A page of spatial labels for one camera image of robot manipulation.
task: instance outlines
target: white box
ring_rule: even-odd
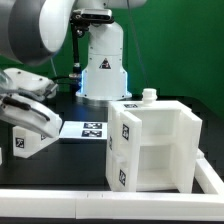
[[[190,193],[201,125],[178,101],[111,102],[106,158],[111,189]]]
[[[16,126],[13,128],[13,155],[28,158],[41,149],[57,141],[55,138],[47,138],[33,131]]]

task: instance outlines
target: cable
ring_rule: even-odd
[[[54,76],[57,77],[58,75],[57,75],[57,72],[56,72],[56,69],[55,69],[53,58],[51,58],[51,67],[52,67],[52,70],[54,72]]]
[[[46,119],[46,121],[50,121],[50,118],[44,114],[43,112],[37,110],[37,109],[34,109],[30,106],[30,104],[27,104],[27,103],[23,103],[23,102],[20,102],[18,100],[15,100],[11,97],[4,97],[2,102],[6,105],[10,105],[10,106],[13,106],[13,107],[16,107],[16,108],[20,108],[21,110],[25,110],[25,111],[33,111],[37,114],[39,114],[40,116],[44,117]]]
[[[44,96],[37,96],[36,94],[29,92],[27,90],[19,90],[19,89],[4,89],[0,87],[0,94],[10,94],[10,93],[17,93],[17,94],[22,94],[25,96],[29,96],[30,98],[42,102],[45,100]]]
[[[131,28],[132,28],[132,34],[133,34],[133,37],[134,37],[135,47],[136,47],[137,54],[138,54],[138,60],[139,60],[140,67],[141,67],[141,70],[142,70],[142,73],[143,73],[143,78],[145,80],[146,87],[149,87],[149,81],[148,81],[145,66],[144,66],[144,63],[143,63],[143,60],[142,60],[142,54],[141,54],[141,50],[140,50],[140,46],[139,46],[139,42],[138,42],[138,38],[137,38],[137,32],[136,32],[134,20],[133,20],[133,17],[132,17],[129,0],[127,0],[127,6],[128,6],[129,20],[130,20],[130,24],[131,24]]]

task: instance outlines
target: gray robot arm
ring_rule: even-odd
[[[76,0],[0,0],[0,54],[28,65],[46,62],[63,44]]]

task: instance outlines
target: green backdrop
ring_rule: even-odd
[[[202,101],[224,119],[224,1],[148,0],[132,10],[149,87],[162,96],[189,96]],[[146,87],[127,10],[114,10],[124,29],[124,67],[129,91]],[[83,67],[87,63],[87,37],[80,40]],[[58,75],[72,71],[71,33],[54,58]],[[36,68],[3,57],[0,66],[19,67],[53,77],[50,62]]]

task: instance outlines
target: white cardboard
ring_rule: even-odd
[[[90,128],[93,127],[92,124],[101,124],[102,128]],[[93,135],[90,137],[84,137],[83,131],[86,133],[93,132]],[[96,137],[94,132],[101,132],[100,137]],[[97,139],[97,140],[106,140],[107,139],[107,123],[105,122],[79,122],[79,121],[65,121],[60,132],[60,139]]]

